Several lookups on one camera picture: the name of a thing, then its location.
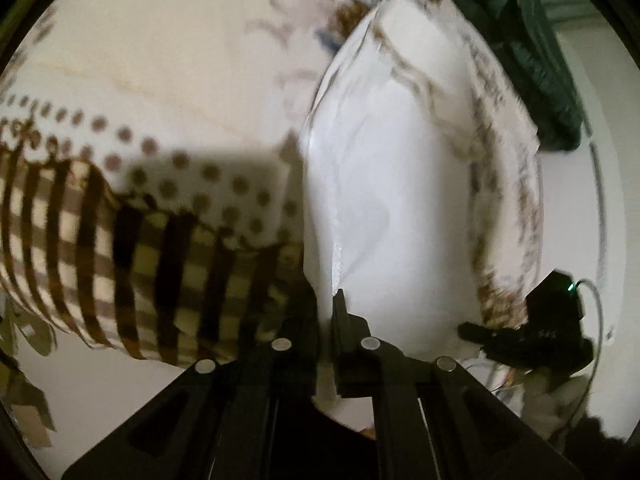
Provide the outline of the white cloth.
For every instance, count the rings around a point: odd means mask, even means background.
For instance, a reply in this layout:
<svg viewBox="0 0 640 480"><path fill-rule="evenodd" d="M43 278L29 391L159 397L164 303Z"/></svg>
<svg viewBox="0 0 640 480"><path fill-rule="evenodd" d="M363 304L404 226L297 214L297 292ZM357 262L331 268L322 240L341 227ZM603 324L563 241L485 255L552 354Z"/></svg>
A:
<svg viewBox="0 0 640 480"><path fill-rule="evenodd" d="M451 0L383 0L324 75L299 141L305 272L414 358L526 320L540 260L537 129Z"/></svg>

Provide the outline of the white bed headboard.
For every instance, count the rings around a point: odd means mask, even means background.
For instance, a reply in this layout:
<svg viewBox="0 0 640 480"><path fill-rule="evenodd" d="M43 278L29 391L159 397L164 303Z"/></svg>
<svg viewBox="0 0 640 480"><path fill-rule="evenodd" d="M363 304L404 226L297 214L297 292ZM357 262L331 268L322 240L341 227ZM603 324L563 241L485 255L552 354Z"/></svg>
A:
<svg viewBox="0 0 640 480"><path fill-rule="evenodd" d="M603 346L590 412L613 437L639 420L639 67L608 24L559 30L588 131L569 153L542 153L540 273L566 271L587 287L582 329Z"/></svg>

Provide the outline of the brown checked polka-dot garment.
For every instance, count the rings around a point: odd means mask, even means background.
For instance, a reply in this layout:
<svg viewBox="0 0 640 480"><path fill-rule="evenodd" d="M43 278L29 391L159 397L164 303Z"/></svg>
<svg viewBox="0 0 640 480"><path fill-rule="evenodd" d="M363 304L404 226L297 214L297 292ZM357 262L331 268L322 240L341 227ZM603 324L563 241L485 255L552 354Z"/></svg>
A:
<svg viewBox="0 0 640 480"><path fill-rule="evenodd" d="M178 367L233 361L314 313L302 244L257 248L232 224L114 192L87 152L42 132L67 117L1 99L1 289L15 307L90 348Z"/></svg>

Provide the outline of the dark green folded blanket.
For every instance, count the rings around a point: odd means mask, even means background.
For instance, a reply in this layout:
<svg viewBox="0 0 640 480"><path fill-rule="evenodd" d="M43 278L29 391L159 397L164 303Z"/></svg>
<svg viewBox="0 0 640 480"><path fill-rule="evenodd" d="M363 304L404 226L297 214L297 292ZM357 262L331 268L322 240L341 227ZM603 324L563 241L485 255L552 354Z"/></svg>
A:
<svg viewBox="0 0 640 480"><path fill-rule="evenodd" d="M452 1L498 58L538 128L540 147L577 150L584 112L540 0Z"/></svg>

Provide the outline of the floral bed sheet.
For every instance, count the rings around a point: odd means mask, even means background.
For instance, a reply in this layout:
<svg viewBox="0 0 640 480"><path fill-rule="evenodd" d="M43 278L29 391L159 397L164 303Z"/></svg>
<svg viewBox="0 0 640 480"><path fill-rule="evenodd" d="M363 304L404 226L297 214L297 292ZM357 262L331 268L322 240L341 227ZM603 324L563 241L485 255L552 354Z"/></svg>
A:
<svg viewBox="0 0 640 480"><path fill-rule="evenodd" d="M454 222L465 285L488 325L520 324L539 248L535 128L451 0L53 0L2 73L1 139L30 162L84 160L116 194L253 246L301 243L307 140L349 39L387 65L350 104L396 122L373 87L413 99L470 215Z"/></svg>

